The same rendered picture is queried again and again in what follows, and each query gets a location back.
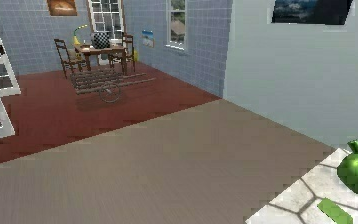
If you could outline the thin grey hoop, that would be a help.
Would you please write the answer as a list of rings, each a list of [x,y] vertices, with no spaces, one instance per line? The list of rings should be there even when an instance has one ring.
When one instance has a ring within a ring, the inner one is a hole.
[[[121,96],[121,89],[117,84],[105,83],[99,89],[99,97],[106,103],[114,103]]]

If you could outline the brown wooden chair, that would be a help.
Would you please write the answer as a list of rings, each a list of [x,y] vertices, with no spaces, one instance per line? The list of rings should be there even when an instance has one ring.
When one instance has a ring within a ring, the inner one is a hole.
[[[111,53],[109,55],[109,62],[111,66],[113,66],[116,62],[119,62],[121,64],[123,74],[126,75],[128,70],[128,62],[131,62],[132,68],[135,68],[136,59],[133,36],[123,32],[121,46],[124,48],[124,51]]]
[[[86,66],[86,61],[75,48],[68,48],[66,42],[62,39],[55,39],[54,43],[60,58],[64,76],[67,76],[68,70],[71,72],[74,72],[75,68],[79,71],[83,70]]]

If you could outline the white framed window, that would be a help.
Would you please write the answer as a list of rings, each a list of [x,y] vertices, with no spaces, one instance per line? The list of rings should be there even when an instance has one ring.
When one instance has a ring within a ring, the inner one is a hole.
[[[184,51],[187,41],[187,0],[166,0],[167,46]]]

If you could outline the brown wooden table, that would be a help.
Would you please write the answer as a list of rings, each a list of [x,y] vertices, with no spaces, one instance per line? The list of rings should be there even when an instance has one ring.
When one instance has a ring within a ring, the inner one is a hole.
[[[127,73],[126,49],[124,47],[112,46],[110,48],[96,49],[96,48],[91,48],[90,46],[85,47],[84,45],[75,45],[74,48],[78,53],[81,53],[84,56],[88,71],[92,70],[91,63],[90,63],[90,57],[92,55],[120,53],[121,54],[122,73],[123,74]]]

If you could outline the checkered black white box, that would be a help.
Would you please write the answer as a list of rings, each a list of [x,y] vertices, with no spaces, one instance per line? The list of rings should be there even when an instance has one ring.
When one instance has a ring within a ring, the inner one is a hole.
[[[105,49],[110,47],[108,32],[94,32],[91,34],[92,46],[95,49]]]

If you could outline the white paned room door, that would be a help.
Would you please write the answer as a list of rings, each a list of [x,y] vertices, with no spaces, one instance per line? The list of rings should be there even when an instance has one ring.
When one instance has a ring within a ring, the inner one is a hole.
[[[91,30],[107,32],[112,45],[121,45],[125,32],[123,0],[87,0]]]

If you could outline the yellow desk lamp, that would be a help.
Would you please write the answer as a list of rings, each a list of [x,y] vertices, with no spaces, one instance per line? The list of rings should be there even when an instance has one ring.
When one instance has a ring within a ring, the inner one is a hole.
[[[73,44],[74,45],[79,45],[80,44],[80,41],[77,37],[77,31],[82,29],[82,28],[87,28],[88,27],[88,24],[85,24],[85,25],[81,25],[79,27],[77,27],[74,31],[73,31]]]

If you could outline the white stone worktop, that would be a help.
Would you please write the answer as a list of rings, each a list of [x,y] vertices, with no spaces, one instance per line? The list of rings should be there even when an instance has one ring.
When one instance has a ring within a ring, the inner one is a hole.
[[[328,198],[358,224],[358,195],[338,178],[336,168],[349,155],[338,148],[246,220],[246,224],[336,224],[318,204]]]

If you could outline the green flat strip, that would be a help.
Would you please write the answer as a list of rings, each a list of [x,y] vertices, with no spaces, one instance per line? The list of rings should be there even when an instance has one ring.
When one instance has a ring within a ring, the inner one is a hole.
[[[317,207],[336,224],[353,224],[352,216],[328,198],[323,198]]]

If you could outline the green kettle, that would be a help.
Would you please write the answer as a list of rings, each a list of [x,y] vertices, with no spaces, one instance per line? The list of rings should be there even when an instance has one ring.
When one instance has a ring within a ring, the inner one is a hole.
[[[337,175],[342,183],[358,195],[358,139],[348,142],[351,153],[337,167]]]

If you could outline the small blue wall picture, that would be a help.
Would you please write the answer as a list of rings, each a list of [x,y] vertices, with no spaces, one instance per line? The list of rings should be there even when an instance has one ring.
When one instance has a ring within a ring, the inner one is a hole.
[[[147,47],[154,47],[154,36],[152,31],[142,31],[142,43]]]

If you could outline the orange framed wall picture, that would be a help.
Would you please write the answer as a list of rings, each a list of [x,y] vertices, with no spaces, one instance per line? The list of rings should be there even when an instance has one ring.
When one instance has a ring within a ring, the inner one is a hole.
[[[51,16],[76,16],[75,0],[47,0]]]

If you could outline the dark framed wall picture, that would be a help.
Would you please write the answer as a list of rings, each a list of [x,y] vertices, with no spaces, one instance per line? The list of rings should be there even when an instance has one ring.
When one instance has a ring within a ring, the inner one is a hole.
[[[275,0],[272,23],[344,25],[353,0]]]

